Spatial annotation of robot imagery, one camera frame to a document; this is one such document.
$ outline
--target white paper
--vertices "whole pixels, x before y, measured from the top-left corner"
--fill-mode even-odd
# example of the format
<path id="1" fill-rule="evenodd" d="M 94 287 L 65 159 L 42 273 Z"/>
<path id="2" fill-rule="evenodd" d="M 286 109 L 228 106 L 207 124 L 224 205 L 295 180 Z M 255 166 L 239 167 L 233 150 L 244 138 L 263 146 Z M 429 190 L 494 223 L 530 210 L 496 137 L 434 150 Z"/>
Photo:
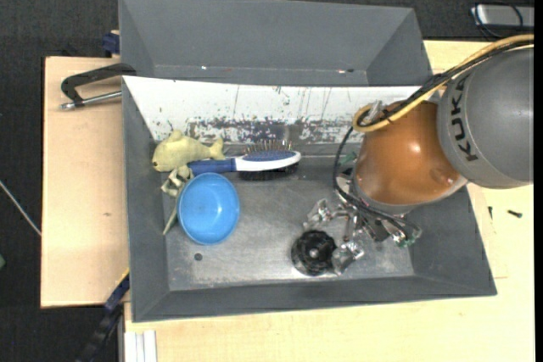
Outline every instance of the white paper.
<path id="1" fill-rule="evenodd" d="M 124 80 L 156 142 L 175 129 L 205 142 L 221 136 L 225 142 L 247 143 L 267 125 L 299 125 L 300 138 L 308 143 L 340 142 L 360 107 L 377 100 L 393 103 L 418 89 L 229 85 L 136 76 Z M 352 140 L 360 139 L 353 135 Z"/>

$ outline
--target brush bristles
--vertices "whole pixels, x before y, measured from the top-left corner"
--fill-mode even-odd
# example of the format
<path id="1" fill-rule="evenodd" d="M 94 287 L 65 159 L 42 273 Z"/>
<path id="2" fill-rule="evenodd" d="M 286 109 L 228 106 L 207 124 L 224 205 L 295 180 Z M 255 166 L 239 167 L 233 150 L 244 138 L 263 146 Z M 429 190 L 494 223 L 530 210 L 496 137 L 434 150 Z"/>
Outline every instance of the brush bristles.
<path id="1" fill-rule="evenodd" d="M 279 141 L 279 140 L 270 140 L 262 141 L 257 143 L 252 143 L 248 145 L 245 149 L 246 154 L 258 153 L 261 151 L 292 151 L 292 142 L 291 141 Z M 291 175 L 298 169 L 298 163 L 291 164 L 290 166 L 285 166 L 279 169 L 274 170 L 259 170 L 255 172 L 239 172 L 239 176 L 242 180 L 246 181 L 268 181 L 275 180 L 286 175 Z"/>
<path id="2" fill-rule="evenodd" d="M 258 151 L 291 151 L 291 141 L 269 140 L 257 143 L 251 143 L 245 148 L 246 154 L 256 153 Z"/>

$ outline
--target wooden table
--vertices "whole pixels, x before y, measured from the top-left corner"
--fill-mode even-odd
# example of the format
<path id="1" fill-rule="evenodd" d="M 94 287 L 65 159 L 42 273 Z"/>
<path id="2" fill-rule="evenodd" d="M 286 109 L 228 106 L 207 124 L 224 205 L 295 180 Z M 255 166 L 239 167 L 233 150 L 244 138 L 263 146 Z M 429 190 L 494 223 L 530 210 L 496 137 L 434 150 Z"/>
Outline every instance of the wooden table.
<path id="1" fill-rule="evenodd" d="M 434 72 L 440 72 L 484 43 L 425 45 Z M 59 88 L 65 77 L 116 62 L 46 59 L 43 308 L 102 304 L 128 266 L 120 104 L 59 109 L 68 101 Z M 87 86 L 84 97 L 118 86 L 118 79 Z M 160 361 L 532 360 L 533 187 L 469 189 L 497 296 L 153 323 L 132 323 L 127 302 L 125 328 L 156 330 Z"/>

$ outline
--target black round object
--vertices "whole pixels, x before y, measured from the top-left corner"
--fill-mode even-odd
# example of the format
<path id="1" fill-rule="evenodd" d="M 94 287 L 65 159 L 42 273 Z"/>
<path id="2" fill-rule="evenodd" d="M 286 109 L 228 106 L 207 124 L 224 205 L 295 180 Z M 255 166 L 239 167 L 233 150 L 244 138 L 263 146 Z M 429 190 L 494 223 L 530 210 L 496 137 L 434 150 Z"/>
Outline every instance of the black round object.
<path id="1" fill-rule="evenodd" d="M 308 231 L 290 249 L 294 267 L 309 276 L 319 276 L 332 269 L 332 252 L 336 243 L 326 232 Z"/>

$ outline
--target yellow cable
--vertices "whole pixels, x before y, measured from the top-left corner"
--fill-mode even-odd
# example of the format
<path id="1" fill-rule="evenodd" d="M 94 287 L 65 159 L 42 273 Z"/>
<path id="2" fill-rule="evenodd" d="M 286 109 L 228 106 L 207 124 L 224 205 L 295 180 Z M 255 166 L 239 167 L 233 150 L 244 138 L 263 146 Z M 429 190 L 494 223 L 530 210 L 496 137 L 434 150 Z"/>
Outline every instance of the yellow cable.
<path id="1" fill-rule="evenodd" d="M 461 63 L 459 63 L 456 67 L 456 69 L 460 69 L 462 66 L 469 64 L 473 61 L 477 61 L 478 58 L 484 58 L 488 53 L 493 52 L 495 50 L 500 50 L 504 47 L 511 46 L 513 44 L 518 44 L 521 42 L 525 42 L 526 45 L 533 44 L 534 43 L 534 35 L 533 34 L 527 34 L 527 35 L 516 35 L 516 36 L 510 36 L 508 38 L 501 39 L 496 42 L 492 42 L 486 47 L 483 47 L 482 49 L 478 50 L 471 56 L 464 59 Z M 353 118 L 352 126 L 356 131 L 359 131 L 361 133 L 367 133 L 369 131 L 375 131 L 379 130 L 386 125 L 390 124 L 393 121 L 398 120 L 408 112 L 412 111 L 418 104 L 420 104 L 422 101 L 425 101 L 428 97 L 430 97 L 434 92 L 436 92 L 439 88 L 444 86 L 448 81 L 451 81 L 454 79 L 457 75 L 463 73 L 465 70 L 458 71 L 457 74 L 452 75 L 449 77 L 446 81 L 443 83 L 439 83 L 438 85 L 434 86 L 433 88 L 429 89 L 424 94 L 420 95 L 416 99 L 414 99 L 412 102 L 407 104 L 404 108 L 398 110 L 398 112 L 391 114 L 387 116 L 385 119 L 377 121 L 375 123 L 371 123 L 368 125 L 359 125 L 359 119 L 360 117 L 367 113 L 367 111 L 372 107 L 371 104 L 368 104 L 367 106 L 364 106 L 363 108 L 359 109 L 358 112 L 356 112 L 355 117 Z"/>

